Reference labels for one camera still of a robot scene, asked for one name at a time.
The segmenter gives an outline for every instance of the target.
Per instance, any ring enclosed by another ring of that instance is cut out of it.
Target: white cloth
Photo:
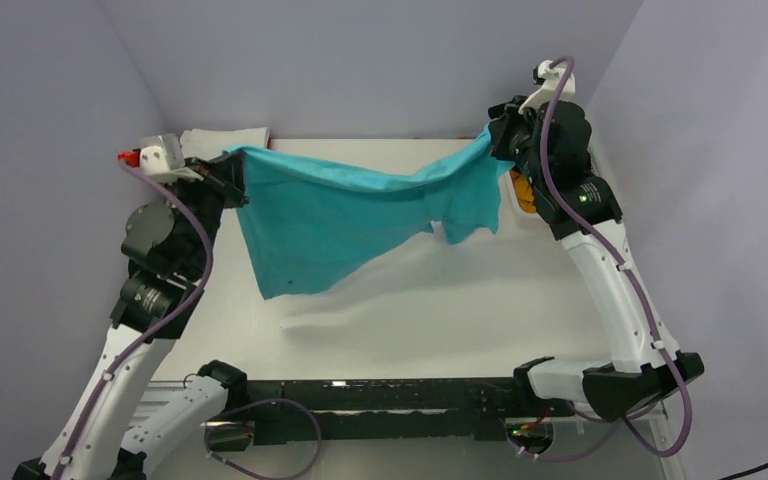
[[[269,129],[266,127],[234,131],[194,128],[181,134],[181,151],[184,153],[184,158],[198,157],[202,160],[210,160],[222,155],[222,151],[232,145],[266,147],[268,142]]]

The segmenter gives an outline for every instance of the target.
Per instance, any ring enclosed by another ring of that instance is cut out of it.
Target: gray wall
[[[587,101],[642,0],[105,0],[175,129],[474,135],[547,57]]]
[[[0,2],[0,478],[51,444],[95,365],[148,193],[116,152],[163,130],[96,2]]]
[[[759,3],[646,0],[588,108],[652,296],[708,369],[690,389],[692,479],[768,460],[768,2]]]

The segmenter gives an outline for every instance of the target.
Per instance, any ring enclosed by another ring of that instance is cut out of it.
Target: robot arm
[[[540,85],[535,93],[490,108],[491,155],[513,160],[531,183],[537,213],[569,252],[596,303],[610,358],[569,362],[547,357],[518,370],[527,371],[528,387],[538,398],[588,403],[602,419],[613,422],[676,391],[661,350],[674,361],[685,381],[701,375],[704,366],[698,354],[680,351],[654,310],[660,341],[652,336],[643,306],[626,275],[631,271],[640,277],[629,251],[622,211],[611,187],[592,169],[588,152],[591,127],[584,110],[574,103],[559,101],[555,108],[547,139],[549,171],[566,203],[619,249],[625,262],[618,265],[608,248],[582,229],[547,187],[539,145],[547,102],[555,95],[562,74],[563,67],[553,69],[550,62],[543,62],[534,71]],[[574,82],[568,82],[559,98],[569,99],[574,88]]]
[[[208,242],[170,203],[152,202],[131,214],[122,243],[129,278],[111,313],[101,358],[61,434],[40,459],[20,465],[14,479],[141,478],[126,475],[156,466],[181,432],[191,431],[178,427],[198,425],[244,400],[228,392],[245,383],[245,374],[209,364],[179,399],[123,438],[146,386],[198,303],[198,284],[207,268],[204,244],[215,239],[224,208],[247,203],[242,152],[211,161],[184,159],[173,135],[143,139],[141,146],[120,154],[120,161],[171,184],[175,202],[170,203],[186,207]]]

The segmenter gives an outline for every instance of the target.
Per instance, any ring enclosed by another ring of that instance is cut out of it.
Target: table surface
[[[409,174],[470,140],[273,140],[275,150]],[[508,376],[554,355],[607,358],[579,273],[545,225],[523,229],[502,193],[500,229],[459,245],[418,234],[325,293],[264,301],[236,213],[224,212],[206,292],[154,380],[213,359],[252,379]]]
[[[653,441],[652,429],[636,422]],[[608,427],[587,424],[583,434],[572,423],[556,425],[555,441],[546,455],[580,453],[596,443]],[[299,471],[310,460],[313,442],[250,447],[222,455],[261,475],[282,477]],[[468,437],[403,438],[398,440],[335,440],[324,442],[322,456],[301,480],[393,479],[553,479],[553,480],[680,480],[667,476],[661,459],[640,448],[627,429],[578,462],[535,462],[518,457],[507,442],[477,442]],[[194,433],[164,459],[154,477],[162,480],[248,479],[213,459],[205,459],[204,437]]]

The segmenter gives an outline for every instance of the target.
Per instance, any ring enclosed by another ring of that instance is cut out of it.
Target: purple cable
[[[204,286],[207,284],[207,280],[210,278],[210,272],[213,271],[213,245],[210,242],[210,237],[204,230],[204,226],[202,226],[201,222],[198,221],[193,212],[191,212],[183,202],[178,200],[178,198],[172,192],[149,178],[139,168],[131,168],[125,164],[124,161],[120,161],[119,166],[128,174],[137,177],[138,179],[151,186],[151,188],[157,190],[161,195],[163,195],[164,198],[166,198],[166,200],[168,200],[178,209],[179,212],[184,215],[184,217],[192,224],[193,228],[195,228],[196,234],[198,234],[199,239],[204,246],[206,258],[204,262],[204,274],[201,277],[201,282],[199,282],[195,290],[193,290],[193,293],[191,293],[183,302],[181,302],[178,307],[169,312],[168,315],[149,327],[148,330],[137,337],[133,342],[131,342],[130,345],[125,347],[125,349],[122,350],[122,352],[113,359],[113,362],[110,363],[110,366],[107,367],[107,369],[103,372],[114,376],[116,375],[116,371],[119,369],[119,367],[122,366],[126,360],[128,360],[128,357],[130,357],[132,353],[134,353],[134,350],[139,348],[140,345],[154,336],[161,328],[165,327],[169,322],[174,320],[175,317],[181,314],[181,312],[189,308],[190,305],[192,305],[192,303],[197,298],[199,298],[202,293],[204,293]],[[84,427],[86,427],[87,421],[89,421],[89,417],[92,414],[96,404],[98,403],[98,400],[101,397],[101,393],[104,391],[105,386],[107,386],[107,382],[103,378],[99,379],[92,393],[90,393],[90,397],[87,399],[87,403],[84,405],[84,409],[81,410],[81,414],[78,416],[78,420],[75,422],[75,427],[72,429],[72,434],[69,436],[69,440],[66,442],[66,447],[63,449],[63,453],[60,454],[61,458],[68,458],[72,456],[72,453],[75,451],[75,447],[78,444],[78,440],[81,438],[81,434],[84,431]],[[57,467],[55,467],[54,472],[52,472],[51,479],[60,480],[63,475],[63,470],[65,469],[66,465],[58,462]]]
[[[265,475],[252,472],[251,470],[248,470],[245,467],[242,467],[228,460],[227,458],[219,455],[218,453],[210,449],[210,435],[216,430],[215,427],[210,428],[204,432],[204,449],[207,450],[207,453],[210,455],[210,457],[213,458],[214,460],[222,462],[225,465],[228,465],[229,467],[233,468],[234,470],[240,473],[244,473],[252,478],[256,478],[257,480],[294,480],[306,474],[307,472],[309,472],[310,469],[312,469],[313,466],[316,464],[316,461],[319,459],[319,454],[322,452],[322,429],[319,427],[319,422],[316,421],[316,417],[313,415],[313,412],[311,412],[301,403],[296,402],[294,400],[290,400],[288,398],[268,398],[266,400],[259,400],[257,402],[252,402],[248,405],[244,405],[242,407],[235,408],[233,410],[228,410],[227,412],[222,412],[221,416],[224,417],[226,415],[233,415],[235,413],[244,412],[250,408],[259,407],[261,405],[266,405],[270,403],[286,403],[287,405],[292,405],[298,408],[299,410],[301,410],[302,413],[307,415],[307,418],[309,418],[310,422],[313,423],[313,428],[316,430],[316,450],[314,450],[313,457],[310,459],[310,462],[308,462],[307,465],[304,466],[304,468],[302,468],[298,472],[288,477],[267,477]]]
[[[591,225],[581,215],[576,213],[576,211],[569,206],[566,200],[564,200],[561,192],[559,192],[558,188],[555,186],[555,181],[552,179],[551,172],[549,171],[549,127],[552,123],[552,117],[555,114],[555,107],[558,105],[558,101],[561,98],[561,92],[563,92],[564,86],[566,85],[567,80],[569,80],[570,75],[572,75],[572,70],[575,67],[575,59],[571,55],[565,55],[555,60],[550,64],[549,67],[555,68],[559,63],[562,62],[566,62],[567,68],[564,69],[564,73],[561,75],[561,78],[558,81],[555,94],[552,96],[552,100],[549,102],[549,106],[546,108],[546,115],[543,120],[543,126],[540,132],[540,168],[543,171],[543,177],[546,181],[546,186],[549,187],[549,192],[552,194],[552,197],[555,199],[555,201],[558,202],[558,205],[561,207],[561,209],[566,212],[570,218],[575,220],[575,223],[579,224],[584,230],[593,235],[593,237],[598,240],[606,250],[608,250],[611,256],[614,257],[614,261],[616,261],[618,265],[623,265],[625,263],[625,259],[620,254],[619,250],[617,250],[617,248],[614,247],[611,242],[605,238],[605,236],[602,235],[593,225]],[[640,300],[640,305],[643,307],[643,313],[646,316],[646,323],[649,324],[649,330],[652,332],[652,339],[655,342],[660,341],[661,333],[658,331],[658,326],[655,322],[655,314],[652,312],[652,306],[649,304],[649,299],[646,297],[646,292],[643,291],[643,286],[640,284],[640,281],[637,279],[637,275],[635,275],[632,270],[623,271],[628,277],[628,281],[631,283],[632,288],[634,288],[634,292],[637,294],[637,298]],[[693,406],[690,404],[690,392],[687,391],[687,384],[681,377],[681,373],[679,373],[675,362],[673,362],[669,353],[667,353],[665,349],[659,349],[658,353],[661,354],[661,357],[664,359],[667,368],[676,381],[676,385],[678,386],[679,392],[681,393],[681,401],[684,408],[684,420],[682,421],[681,431],[679,432],[675,443],[666,450],[658,450],[643,438],[640,432],[638,432],[637,429],[631,425],[631,422],[628,419],[624,418],[623,422],[625,422],[634,436],[647,450],[659,457],[669,457],[678,453],[678,451],[681,450],[681,447],[683,447],[684,443],[687,441],[687,436],[690,434],[690,425],[693,422]]]
[[[562,462],[574,462],[577,460],[582,460],[584,458],[589,457],[593,452],[596,450],[599,450],[602,448],[603,445],[605,445],[608,440],[611,439],[611,437],[614,436],[615,433],[619,431],[619,427],[622,425],[620,422],[615,422],[611,424],[611,429],[608,430],[608,433],[605,434],[604,437],[600,438],[598,442],[591,445],[587,450],[576,453],[575,455],[567,455],[565,457],[544,457],[543,455],[538,455],[536,453],[531,453],[528,450],[522,450],[523,455],[527,455],[531,457],[534,460],[539,460],[541,462],[549,462],[549,463],[562,463]],[[514,450],[517,451],[517,453],[520,453],[520,447],[511,440],[511,437],[508,438],[508,443],[511,444],[512,447],[514,447]]]

